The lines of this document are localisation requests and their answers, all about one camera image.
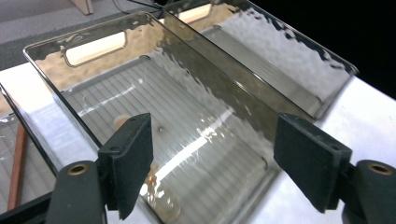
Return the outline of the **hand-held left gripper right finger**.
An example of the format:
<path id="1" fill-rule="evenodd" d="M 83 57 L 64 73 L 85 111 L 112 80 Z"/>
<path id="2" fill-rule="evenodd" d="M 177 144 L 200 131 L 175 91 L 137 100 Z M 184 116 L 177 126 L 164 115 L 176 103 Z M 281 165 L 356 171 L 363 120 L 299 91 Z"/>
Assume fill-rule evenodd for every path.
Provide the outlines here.
<path id="1" fill-rule="evenodd" d="M 351 155 L 349 147 L 306 119 L 278 115 L 274 159 L 319 212 L 337 207 L 339 175 Z"/>

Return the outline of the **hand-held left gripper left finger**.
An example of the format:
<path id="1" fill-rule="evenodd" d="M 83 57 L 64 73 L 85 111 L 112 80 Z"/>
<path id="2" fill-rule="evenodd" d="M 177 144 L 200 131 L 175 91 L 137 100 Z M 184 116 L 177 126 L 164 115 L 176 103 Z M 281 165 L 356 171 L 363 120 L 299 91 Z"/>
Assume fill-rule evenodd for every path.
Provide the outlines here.
<path id="1" fill-rule="evenodd" d="M 150 113 L 127 118 L 98 152 L 98 169 L 109 211 L 126 219 L 134 210 L 153 161 Z"/>

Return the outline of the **transparent grey plastic bin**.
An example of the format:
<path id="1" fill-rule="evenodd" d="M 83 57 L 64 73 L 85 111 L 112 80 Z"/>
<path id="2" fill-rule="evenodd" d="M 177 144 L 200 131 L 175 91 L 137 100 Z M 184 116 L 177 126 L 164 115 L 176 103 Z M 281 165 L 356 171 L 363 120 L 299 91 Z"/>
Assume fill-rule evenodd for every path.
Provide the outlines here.
<path id="1" fill-rule="evenodd" d="M 14 113 L 0 85 L 0 215 L 7 211 L 11 176 L 20 118 Z M 19 205 L 53 190 L 55 175 L 43 158 L 42 146 L 30 132 L 25 132 Z"/>
<path id="2" fill-rule="evenodd" d="M 142 197 L 171 224 L 240 224 L 278 174 L 271 91 L 227 74 L 145 12 L 34 43 L 25 57 L 102 145 L 151 116 L 156 181 Z"/>
<path id="3" fill-rule="evenodd" d="M 359 70 L 248 0 L 179 0 L 164 9 L 317 119 Z"/>

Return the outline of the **brown wooden chopstick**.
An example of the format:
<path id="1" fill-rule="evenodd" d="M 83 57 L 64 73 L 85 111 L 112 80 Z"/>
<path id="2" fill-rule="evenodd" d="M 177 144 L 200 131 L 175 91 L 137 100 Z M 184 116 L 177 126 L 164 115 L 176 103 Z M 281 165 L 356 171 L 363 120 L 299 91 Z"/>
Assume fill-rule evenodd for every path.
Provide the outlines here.
<path id="1" fill-rule="evenodd" d="M 11 171 L 9 194 L 7 200 L 8 211 L 15 209 L 20 203 L 26 140 L 27 133 L 24 130 L 24 127 L 19 124 L 16 135 L 13 166 Z"/>

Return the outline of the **light wooden furniture frame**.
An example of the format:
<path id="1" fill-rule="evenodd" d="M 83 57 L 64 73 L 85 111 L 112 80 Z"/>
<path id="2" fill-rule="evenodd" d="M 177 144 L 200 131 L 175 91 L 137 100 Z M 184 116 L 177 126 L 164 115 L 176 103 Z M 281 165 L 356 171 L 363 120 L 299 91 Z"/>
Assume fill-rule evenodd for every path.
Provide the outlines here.
<path id="1" fill-rule="evenodd" d="M 93 13 L 92 0 L 69 0 L 72 2 L 84 15 L 91 15 Z"/>

